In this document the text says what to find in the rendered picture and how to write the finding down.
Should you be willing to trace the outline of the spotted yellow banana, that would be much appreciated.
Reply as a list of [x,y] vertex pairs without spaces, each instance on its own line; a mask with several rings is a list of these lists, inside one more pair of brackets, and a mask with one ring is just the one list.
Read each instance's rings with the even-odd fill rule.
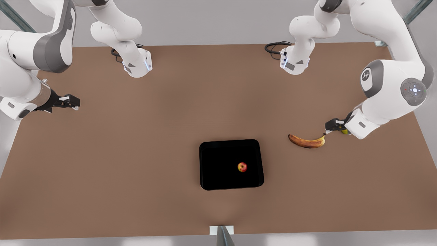
[[292,143],[303,148],[319,148],[325,144],[325,136],[326,133],[323,133],[323,135],[318,139],[306,140],[306,139],[299,138],[295,135],[289,134],[288,138]]

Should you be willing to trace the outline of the silver frame post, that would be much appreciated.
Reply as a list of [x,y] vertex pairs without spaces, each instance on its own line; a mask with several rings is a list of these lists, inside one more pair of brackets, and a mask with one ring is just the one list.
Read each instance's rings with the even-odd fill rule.
[[36,33],[34,28],[31,27],[7,2],[6,0],[0,0],[0,11],[5,14],[21,31]]
[[209,233],[216,236],[216,246],[235,246],[233,225],[209,226]]
[[392,0],[408,23],[420,48],[431,48],[437,41],[437,0]]

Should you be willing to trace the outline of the black storage box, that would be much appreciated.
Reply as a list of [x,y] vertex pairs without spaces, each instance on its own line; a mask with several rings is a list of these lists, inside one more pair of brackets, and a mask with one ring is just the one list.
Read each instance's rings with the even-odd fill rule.
[[[204,190],[260,187],[264,172],[256,139],[203,142],[199,146],[200,184]],[[242,173],[237,165],[247,164]]]

